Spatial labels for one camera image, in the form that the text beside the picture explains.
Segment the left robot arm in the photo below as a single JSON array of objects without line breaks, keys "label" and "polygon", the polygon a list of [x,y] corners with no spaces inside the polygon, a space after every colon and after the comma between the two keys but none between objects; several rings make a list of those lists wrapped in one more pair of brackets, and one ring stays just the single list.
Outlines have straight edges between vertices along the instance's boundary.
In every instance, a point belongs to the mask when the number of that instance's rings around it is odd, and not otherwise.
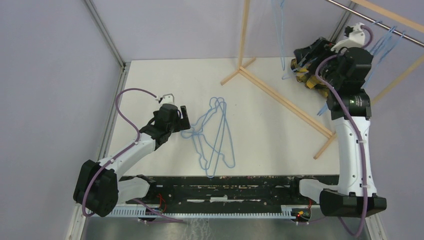
[{"label": "left robot arm", "polygon": [[124,174],[142,158],[165,144],[171,134],[190,128],[186,106],[164,103],[154,111],[153,118],[142,127],[133,142],[114,156],[97,162],[87,160],[81,166],[73,193],[73,200],[83,207],[88,217],[106,217],[116,205],[140,198],[150,204],[158,191],[146,178],[122,180]]}]

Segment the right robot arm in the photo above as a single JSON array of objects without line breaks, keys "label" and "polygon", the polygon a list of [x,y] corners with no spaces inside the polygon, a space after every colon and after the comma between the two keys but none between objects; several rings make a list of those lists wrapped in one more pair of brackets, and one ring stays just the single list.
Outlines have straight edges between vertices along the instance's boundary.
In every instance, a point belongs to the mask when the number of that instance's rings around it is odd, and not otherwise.
[{"label": "right robot arm", "polygon": [[308,77],[329,89],[326,102],[338,137],[340,171],[336,186],[301,179],[289,189],[289,199],[302,204],[310,198],[327,217],[361,218],[384,211],[387,200],[378,196],[371,171],[371,100],[363,88],[373,56],[357,46],[335,49],[323,37],[296,49],[294,56],[292,68],[306,67]]}]

